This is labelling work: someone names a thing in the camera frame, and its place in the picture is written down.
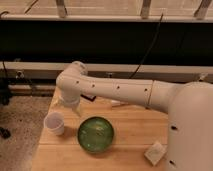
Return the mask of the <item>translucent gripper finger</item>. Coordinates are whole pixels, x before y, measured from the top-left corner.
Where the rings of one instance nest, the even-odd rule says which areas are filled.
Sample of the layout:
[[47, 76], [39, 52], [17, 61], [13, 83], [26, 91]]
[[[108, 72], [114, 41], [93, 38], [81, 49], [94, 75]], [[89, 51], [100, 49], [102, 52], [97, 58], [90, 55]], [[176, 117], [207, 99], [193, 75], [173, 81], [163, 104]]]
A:
[[57, 107], [61, 105], [61, 99], [59, 97], [54, 98], [53, 101], [51, 102], [52, 107]]
[[81, 105], [77, 104], [72, 108], [73, 112], [78, 116], [81, 117], [82, 116], [82, 109], [81, 109]]

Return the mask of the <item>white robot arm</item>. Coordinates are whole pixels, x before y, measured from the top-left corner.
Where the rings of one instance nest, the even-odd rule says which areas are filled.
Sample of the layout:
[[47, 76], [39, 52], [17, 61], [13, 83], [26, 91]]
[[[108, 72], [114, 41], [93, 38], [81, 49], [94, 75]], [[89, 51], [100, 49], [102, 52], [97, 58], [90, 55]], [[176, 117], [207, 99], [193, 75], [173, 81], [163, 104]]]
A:
[[60, 102], [76, 109], [83, 93], [168, 115], [166, 171], [213, 171], [213, 84], [98, 78], [74, 61], [56, 78]]

